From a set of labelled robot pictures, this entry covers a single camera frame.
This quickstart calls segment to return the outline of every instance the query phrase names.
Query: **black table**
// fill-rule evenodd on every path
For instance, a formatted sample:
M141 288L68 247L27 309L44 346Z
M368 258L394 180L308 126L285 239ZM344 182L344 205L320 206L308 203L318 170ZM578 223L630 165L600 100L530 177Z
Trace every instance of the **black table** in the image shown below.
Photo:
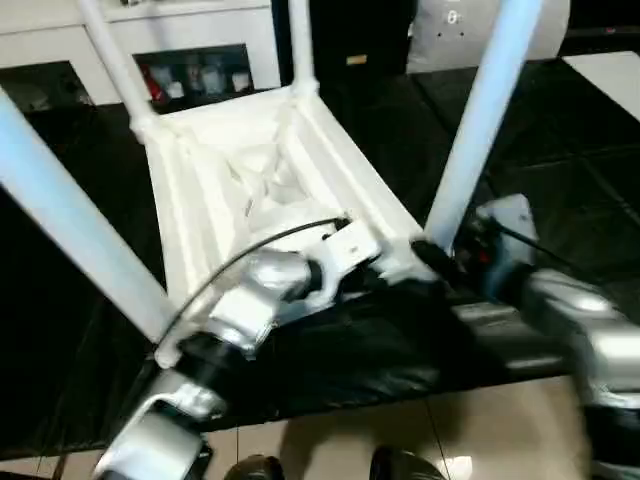
M321 90L420 222L473 76L458 70ZM164 282L146 156L122 106L30 120ZM524 193L541 243L597 276L640 318L639 155L635 119L563 62L531 63L474 203ZM0 458L104 446L125 399L141 384L135 379L149 367L152 346L5 194L2 210L0 368L9 388L2 396ZM567 372L559 346L517 317L456 321L435 297L405 287L280 329L255 362L246 401L211 428Z

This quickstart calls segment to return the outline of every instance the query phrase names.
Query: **black cable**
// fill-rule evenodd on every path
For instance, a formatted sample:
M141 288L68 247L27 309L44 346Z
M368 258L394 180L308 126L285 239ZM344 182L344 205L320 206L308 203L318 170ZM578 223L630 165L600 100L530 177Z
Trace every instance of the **black cable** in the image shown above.
M202 285L200 285L198 287L198 289L195 292L193 292L193 294L191 294L191 296L187 299L187 301L182 304L182 307L180 307L178 309L178 311L173 315L173 317L171 317L171 321L169 322L169 326L167 327L167 329L165 330L164 334L162 335L162 337L158 341L158 345L160 345L164 341L164 339L167 338L167 335L173 329L173 327L175 327L176 323L178 323L178 321L180 320L180 317L182 317L182 314L187 311L187 309L193 304L193 302L196 301L196 299L202 294L202 292L204 292L209 285L211 285L216 280L218 280L218 278L220 278L222 276L222 274L224 274L227 270L229 270L229 268L231 268L233 265L235 265L238 261L242 260L244 257L249 255L250 253L253 253L256 250L258 250L258 249L260 249L260 248L262 248L262 247L264 247L264 246L266 246L266 245L268 245L270 243L273 243L273 242L275 242L277 240L280 240L280 239L282 239L284 237L288 237L288 236L293 235L295 233L302 232L303 230L309 230L311 228L321 227L322 225L328 225L330 223L343 222L344 220L345 220L344 218L334 217L334 218L329 218L329 219L326 219L326 220L318 220L317 222L311 222L311 223L307 223L307 224L304 224L304 225L299 225L297 227L290 228L289 230L285 230L283 232L276 233L275 235L272 235L272 236L270 236L268 238L265 238L264 240L260 240L259 242L254 243L253 245L245 248L241 252L239 252L236 255L234 255L233 257L231 257L229 260L227 260L225 263L223 263L220 266L220 268L218 268L216 271L211 273L211 275L209 275L209 278L207 278L207 280L202 282Z
M600 282L592 274L590 274L589 272L587 272L583 268L578 267L575 263L572 263L569 260L567 260L565 258L562 258L558 254L552 252L551 250L543 247L542 245L540 245L535 240L532 240L529 237L526 237L525 235L522 235L521 233L516 232L515 230L511 230L510 228L505 227L504 225L502 225L501 223L499 223L497 221L493 221L491 223L491 226L493 226L494 228L498 229L500 232L504 233L505 235L509 235L510 237L513 237L516 240L518 240L518 241L520 241L520 242L522 242L522 243L524 243L526 245L529 245L531 248L534 248L535 250L539 251L540 253L544 253L547 257L551 258L556 263L564 265L571 272L573 272L575 275L578 275L578 276L582 277L585 281L587 281L589 283L592 283L594 285L599 285L600 284Z

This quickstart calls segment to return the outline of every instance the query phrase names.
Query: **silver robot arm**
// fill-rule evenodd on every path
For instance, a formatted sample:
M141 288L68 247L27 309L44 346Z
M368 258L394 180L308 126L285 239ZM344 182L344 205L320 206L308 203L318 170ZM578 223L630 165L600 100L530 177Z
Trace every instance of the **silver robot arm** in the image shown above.
M479 208L472 224L460 256L473 287L514 306L525 323L567 349L594 475L640 479L640 325L600 288L535 267L536 233L524 197Z
M254 254L203 328L180 342L180 360L161 371L98 462L94 477L202 478L214 453L198 424L224 414L233 402L243 371L274 327L281 304L312 287L311 265L297 253Z

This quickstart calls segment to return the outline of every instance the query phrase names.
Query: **shoe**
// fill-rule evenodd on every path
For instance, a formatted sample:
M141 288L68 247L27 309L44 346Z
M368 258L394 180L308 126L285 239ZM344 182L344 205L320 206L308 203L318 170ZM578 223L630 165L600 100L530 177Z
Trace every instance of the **shoe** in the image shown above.
M224 480L284 480L284 472L276 457L252 455L231 467Z
M436 467L413 453L379 447L371 459L369 480L446 480Z

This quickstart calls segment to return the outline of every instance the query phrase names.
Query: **floor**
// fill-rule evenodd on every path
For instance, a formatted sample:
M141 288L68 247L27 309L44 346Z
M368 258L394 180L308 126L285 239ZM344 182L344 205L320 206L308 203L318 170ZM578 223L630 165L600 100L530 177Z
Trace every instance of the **floor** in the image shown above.
M586 478L587 447L564 377L443 394L428 400L297 418L209 435L222 479L252 454L278 456L287 480L368 478L379 445L409 449L450 480ZM70 455L62 480L90 477L100 452ZM52 478L57 458L0 463L0 471Z
M640 121L640 56L637 53L576 55L564 60Z

